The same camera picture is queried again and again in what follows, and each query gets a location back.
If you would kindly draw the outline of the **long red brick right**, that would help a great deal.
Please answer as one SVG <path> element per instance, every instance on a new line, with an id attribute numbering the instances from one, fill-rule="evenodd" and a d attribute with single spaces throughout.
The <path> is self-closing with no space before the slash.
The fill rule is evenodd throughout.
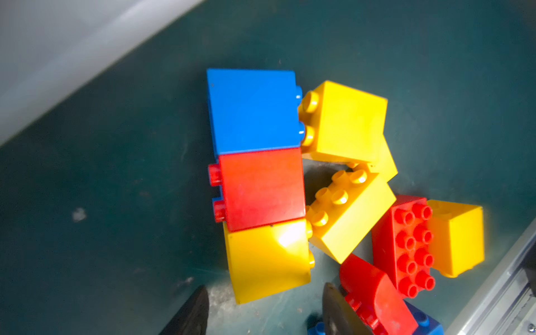
<path id="1" fill-rule="evenodd" d="M 434 234 L 428 227 L 432 214 L 426 198 L 398 195 L 372 229 L 374 266 L 389 276 L 403 298 L 435 288 L 430 275 L 435 258 L 429 251 Z"/>

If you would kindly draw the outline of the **left white bin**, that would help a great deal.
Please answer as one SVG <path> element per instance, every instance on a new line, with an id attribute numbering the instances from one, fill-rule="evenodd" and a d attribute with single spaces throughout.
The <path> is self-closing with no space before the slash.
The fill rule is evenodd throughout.
<path id="1" fill-rule="evenodd" d="M 2 1 L 1 142 L 198 5 Z"/>

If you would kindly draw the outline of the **red curved brick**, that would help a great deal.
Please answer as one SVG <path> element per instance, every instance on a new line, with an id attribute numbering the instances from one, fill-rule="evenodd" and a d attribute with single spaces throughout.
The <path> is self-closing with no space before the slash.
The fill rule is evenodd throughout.
<path id="1" fill-rule="evenodd" d="M 413 334 L 418 328 L 389 276 L 354 254 L 342 263 L 339 278 L 346 302 L 374 334 Z"/>

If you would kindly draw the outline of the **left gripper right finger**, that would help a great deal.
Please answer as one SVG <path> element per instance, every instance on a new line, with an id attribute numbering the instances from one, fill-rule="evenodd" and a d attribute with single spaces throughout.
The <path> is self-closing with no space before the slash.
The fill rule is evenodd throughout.
<path id="1" fill-rule="evenodd" d="M 326 283 L 322 294 L 322 317 L 325 333 L 341 335 L 372 335 L 371 329 L 346 302 L 345 297 L 332 283 Z"/>

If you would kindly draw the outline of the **blue brick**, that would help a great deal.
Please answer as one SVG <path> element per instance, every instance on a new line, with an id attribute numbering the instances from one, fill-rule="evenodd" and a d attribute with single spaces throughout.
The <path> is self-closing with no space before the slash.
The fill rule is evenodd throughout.
<path id="1" fill-rule="evenodd" d="M 293 71 L 207 69 L 214 155 L 300 147 L 303 91 Z"/>
<path id="2" fill-rule="evenodd" d="M 414 307 L 412 304 L 406 301 L 406 306 L 409 308 L 412 316 L 416 320 L 418 326 L 413 334 L 441 334 L 444 335 L 445 331 L 442 325 L 431 316 L 425 314 L 417 307 Z M 314 326 L 308 328 L 307 334 L 327 334 L 326 323 L 323 321 L 318 321 Z"/>

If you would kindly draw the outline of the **aluminium rail front base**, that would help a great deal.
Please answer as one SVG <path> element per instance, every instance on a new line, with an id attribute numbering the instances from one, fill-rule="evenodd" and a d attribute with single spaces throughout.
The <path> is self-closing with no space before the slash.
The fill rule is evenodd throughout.
<path id="1" fill-rule="evenodd" d="M 534 334 L 535 278 L 523 268 L 534 250 L 532 221 L 445 333 Z"/>

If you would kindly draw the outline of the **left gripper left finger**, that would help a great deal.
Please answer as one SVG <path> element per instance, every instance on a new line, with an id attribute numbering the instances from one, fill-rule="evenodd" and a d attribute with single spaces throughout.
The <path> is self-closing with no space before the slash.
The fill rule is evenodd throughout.
<path id="1" fill-rule="evenodd" d="M 159 334 L 206 335 L 208 319 L 208 291 L 199 286 Z"/>

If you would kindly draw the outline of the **yellow brick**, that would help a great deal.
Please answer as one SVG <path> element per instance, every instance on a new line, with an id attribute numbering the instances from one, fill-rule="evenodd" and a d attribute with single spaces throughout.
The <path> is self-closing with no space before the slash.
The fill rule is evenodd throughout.
<path id="1" fill-rule="evenodd" d="M 311 282 L 315 258 L 305 219 L 230 232 L 223 224 L 230 280 L 237 304 L 246 304 Z"/>
<path id="2" fill-rule="evenodd" d="M 389 182 L 398 174 L 398 170 L 385 137 L 382 137 L 382 140 L 380 141 L 380 149 L 376 161 L 355 161 L 347 163 L 347 166 L 352 171 L 366 170 L 368 173 L 379 174 L 380 178 L 385 182 Z"/>
<path id="3" fill-rule="evenodd" d="M 428 221 L 434 236 L 429 244 L 433 268 L 456 278 L 484 262 L 483 207 L 439 200 L 428 200 L 427 205 L 433 210 Z"/>
<path id="4" fill-rule="evenodd" d="M 387 104 L 387 99 L 331 81 L 309 91 L 298 107 L 305 125 L 302 157 L 330 163 L 376 161 Z"/>

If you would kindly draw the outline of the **yellow brick studs centre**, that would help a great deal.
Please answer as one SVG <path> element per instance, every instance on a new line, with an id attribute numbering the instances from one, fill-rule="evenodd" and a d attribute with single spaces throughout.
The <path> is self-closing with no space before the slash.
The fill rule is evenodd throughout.
<path id="1" fill-rule="evenodd" d="M 306 207 L 306 220 L 313 231 L 309 241 L 341 264 L 395 200 L 379 174 L 365 169 L 340 170 Z"/>

